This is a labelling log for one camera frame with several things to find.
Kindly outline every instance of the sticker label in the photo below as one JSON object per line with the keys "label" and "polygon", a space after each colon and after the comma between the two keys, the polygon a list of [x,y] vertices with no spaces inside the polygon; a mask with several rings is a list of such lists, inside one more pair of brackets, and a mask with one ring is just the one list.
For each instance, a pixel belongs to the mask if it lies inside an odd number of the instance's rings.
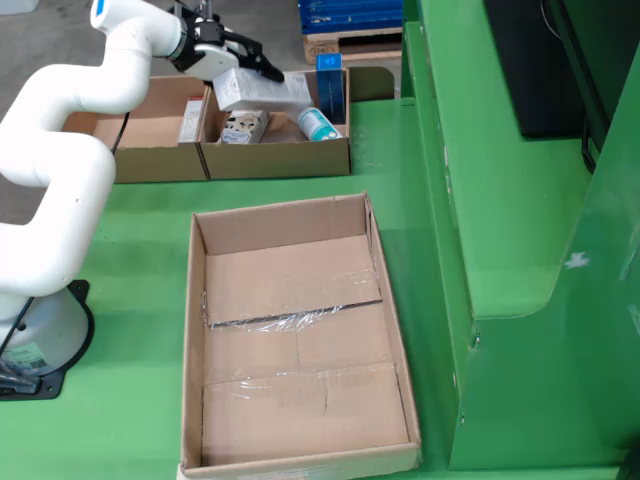
{"label": "sticker label", "polygon": [[333,140],[341,138],[342,135],[331,125],[320,112],[309,110],[300,119],[300,130],[312,142],[323,140]]}
{"label": "sticker label", "polygon": [[47,366],[44,355],[35,343],[7,348],[2,360],[10,369],[19,371],[40,370]]}
{"label": "sticker label", "polygon": [[249,134],[245,132],[226,131],[222,133],[222,143],[249,143]]}
{"label": "sticker label", "polygon": [[202,97],[190,97],[182,118],[178,143],[192,143],[196,141],[198,124],[202,113]]}

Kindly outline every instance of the open cardboard box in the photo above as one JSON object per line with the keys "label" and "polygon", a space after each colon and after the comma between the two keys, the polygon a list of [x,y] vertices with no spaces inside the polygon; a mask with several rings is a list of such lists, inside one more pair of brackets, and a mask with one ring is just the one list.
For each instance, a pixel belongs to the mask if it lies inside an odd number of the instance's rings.
{"label": "open cardboard box", "polygon": [[[319,105],[316,72],[304,72],[314,105]],[[215,91],[205,97],[198,143],[212,179],[284,178],[349,175],[351,103],[393,98],[391,72],[380,67],[344,69],[346,123],[334,125],[344,138],[311,142],[297,123],[282,112],[271,112],[259,144],[215,143],[230,113],[218,109]]]}
{"label": "open cardboard box", "polygon": [[194,215],[179,476],[347,479],[419,461],[368,197]]}
{"label": "open cardboard box", "polygon": [[[209,88],[188,76],[153,77],[144,102],[131,112],[116,151],[116,183],[207,180],[194,143],[179,144],[180,127],[190,97]],[[111,147],[124,115],[73,113],[63,131],[93,135]]]}

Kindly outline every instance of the empty cardboard box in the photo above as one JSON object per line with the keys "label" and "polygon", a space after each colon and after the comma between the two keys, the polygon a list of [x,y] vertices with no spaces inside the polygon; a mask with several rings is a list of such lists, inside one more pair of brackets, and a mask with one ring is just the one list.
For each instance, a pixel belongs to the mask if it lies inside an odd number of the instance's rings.
{"label": "empty cardboard box", "polygon": [[194,215],[180,474],[347,479],[420,461],[366,195]]}

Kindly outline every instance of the green metal cabinet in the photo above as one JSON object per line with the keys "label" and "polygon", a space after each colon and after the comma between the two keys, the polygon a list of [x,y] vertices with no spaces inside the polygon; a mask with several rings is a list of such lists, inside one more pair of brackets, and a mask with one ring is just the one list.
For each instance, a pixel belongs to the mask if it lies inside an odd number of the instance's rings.
{"label": "green metal cabinet", "polygon": [[578,140],[520,137],[482,0],[408,3],[403,95],[459,400],[450,468],[616,464],[640,440],[640,55],[591,178]]}

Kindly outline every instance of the blue label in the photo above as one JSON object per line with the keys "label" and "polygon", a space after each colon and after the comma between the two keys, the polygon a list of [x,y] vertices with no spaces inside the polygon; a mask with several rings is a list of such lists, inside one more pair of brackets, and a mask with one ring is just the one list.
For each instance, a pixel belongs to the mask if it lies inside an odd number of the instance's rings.
{"label": "blue label", "polygon": [[323,140],[333,140],[334,138],[338,138],[338,134],[333,127],[319,128],[311,135],[312,142],[322,142]]}
{"label": "blue label", "polygon": [[341,68],[341,53],[322,53],[316,56],[316,70],[335,70]]}

